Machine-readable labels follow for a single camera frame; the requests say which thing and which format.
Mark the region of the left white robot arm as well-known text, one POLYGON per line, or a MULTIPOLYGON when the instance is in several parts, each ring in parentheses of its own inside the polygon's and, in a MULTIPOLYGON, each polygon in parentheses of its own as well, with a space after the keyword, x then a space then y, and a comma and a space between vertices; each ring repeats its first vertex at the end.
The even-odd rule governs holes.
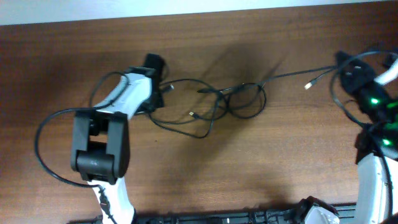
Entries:
POLYGON ((140 67, 121 74, 116 88, 91 111, 74 118, 71 168, 93 188, 102 223, 134 223, 125 174, 130 160, 129 120, 163 107, 159 88, 165 60, 147 54, 140 67))

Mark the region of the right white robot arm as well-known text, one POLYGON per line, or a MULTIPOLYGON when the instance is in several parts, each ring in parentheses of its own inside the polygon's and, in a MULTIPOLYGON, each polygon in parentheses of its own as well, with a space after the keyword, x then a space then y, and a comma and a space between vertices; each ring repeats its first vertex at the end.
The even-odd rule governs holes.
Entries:
POLYGON ((356 223, 397 222, 397 99, 384 88, 397 79, 397 52, 388 51, 386 71, 378 75, 362 60, 375 51, 350 55, 335 54, 337 72, 342 89, 357 103, 369 122, 361 122, 337 98, 334 84, 330 84, 333 101, 361 132, 355 140, 359 192, 354 215, 356 223))

